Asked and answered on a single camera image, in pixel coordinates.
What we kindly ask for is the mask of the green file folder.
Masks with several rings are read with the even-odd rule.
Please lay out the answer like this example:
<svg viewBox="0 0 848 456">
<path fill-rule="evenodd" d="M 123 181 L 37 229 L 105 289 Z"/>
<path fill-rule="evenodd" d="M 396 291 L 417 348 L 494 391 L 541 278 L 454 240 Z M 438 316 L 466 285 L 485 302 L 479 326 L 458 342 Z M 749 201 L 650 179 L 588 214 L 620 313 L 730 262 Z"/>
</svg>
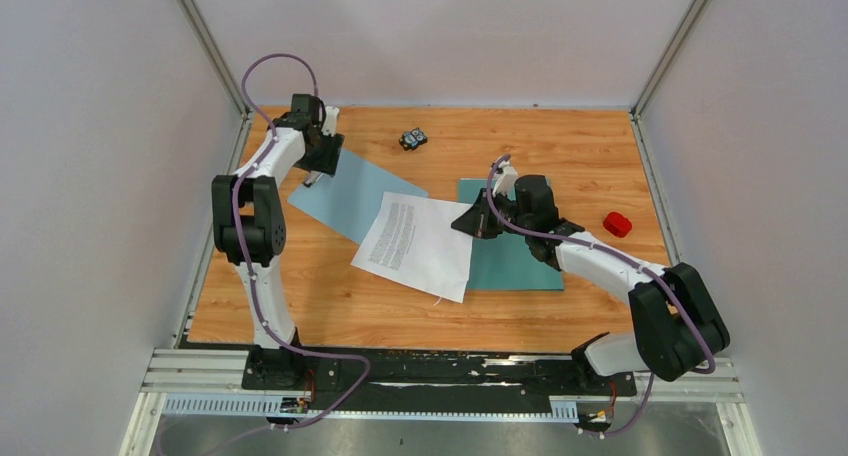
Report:
<svg viewBox="0 0 848 456">
<path fill-rule="evenodd" d="M 561 292 L 564 287 L 561 274 L 535 259 L 523 236 L 474 239 L 467 291 Z"/>
</svg>

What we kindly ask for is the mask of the light blue clipboard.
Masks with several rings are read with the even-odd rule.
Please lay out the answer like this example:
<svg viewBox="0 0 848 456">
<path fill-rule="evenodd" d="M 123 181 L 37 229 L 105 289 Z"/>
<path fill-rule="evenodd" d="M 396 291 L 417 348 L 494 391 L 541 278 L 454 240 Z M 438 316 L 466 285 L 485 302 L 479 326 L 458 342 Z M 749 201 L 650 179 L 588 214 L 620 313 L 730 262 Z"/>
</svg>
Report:
<svg viewBox="0 0 848 456">
<path fill-rule="evenodd" d="M 336 174 L 303 185 L 288 203 L 333 231 L 359 244 L 379 213 L 386 192 L 426 197 L 424 189 L 344 149 Z"/>
</svg>

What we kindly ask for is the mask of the paper sheet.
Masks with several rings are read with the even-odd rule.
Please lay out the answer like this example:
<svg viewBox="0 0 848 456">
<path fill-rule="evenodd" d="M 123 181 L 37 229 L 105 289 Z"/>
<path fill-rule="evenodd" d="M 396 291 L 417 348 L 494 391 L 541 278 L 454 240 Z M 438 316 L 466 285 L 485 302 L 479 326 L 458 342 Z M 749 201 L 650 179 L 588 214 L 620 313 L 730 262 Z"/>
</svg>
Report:
<svg viewBox="0 0 848 456">
<path fill-rule="evenodd" d="M 351 265 L 389 281 L 461 303 L 473 238 L 452 228 L 471 205 L 386 192 Z"/>
</svg>

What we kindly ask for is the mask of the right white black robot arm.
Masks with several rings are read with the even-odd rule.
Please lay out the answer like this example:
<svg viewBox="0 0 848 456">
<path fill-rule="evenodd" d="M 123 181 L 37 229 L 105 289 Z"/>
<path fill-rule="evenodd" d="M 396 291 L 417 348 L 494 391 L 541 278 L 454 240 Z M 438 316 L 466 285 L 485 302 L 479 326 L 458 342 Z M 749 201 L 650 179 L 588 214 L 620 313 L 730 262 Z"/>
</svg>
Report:
<svg viewBox="0 0 848 456">
<path fill-rule="evenodd" d="M 619 373 L 649 372 L 673 382 L 715 371 L 730 334 L 696 268 L 646 262 L 601 242 L 560 215 L 540 175 L 518 178 L 514 191 L 509 197 L 484 186 L 452 229 L 482 240 L 520 235 L 536 260 L 622 298 L 630 310 L 631 332 L 603 333 L 573 350 L 577 389 L 596 393 Z"/>
</svg>

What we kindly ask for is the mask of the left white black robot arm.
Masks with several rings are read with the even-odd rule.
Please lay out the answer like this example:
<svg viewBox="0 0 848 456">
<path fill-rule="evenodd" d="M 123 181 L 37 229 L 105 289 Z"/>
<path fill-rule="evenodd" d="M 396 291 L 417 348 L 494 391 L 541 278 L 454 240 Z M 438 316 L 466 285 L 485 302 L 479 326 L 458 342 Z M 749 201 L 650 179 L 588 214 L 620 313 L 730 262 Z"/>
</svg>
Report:
<svg viewBox="0 0 848 456">
<path fill-rule="evenodd" d="M 247 389 L 293 389 L 306 377 L 281 276 L 287 230 L 279 187 L 291 169 L 306 171 L 306 187 L 336 174 L 344 143 L 338 116 L 338 108 L 315 95 L 293 95 L 289 110 L 269 123 L 248 162 L 211 183 L 214 244 L 235 267 L 252 314 Z"/>
</svg>

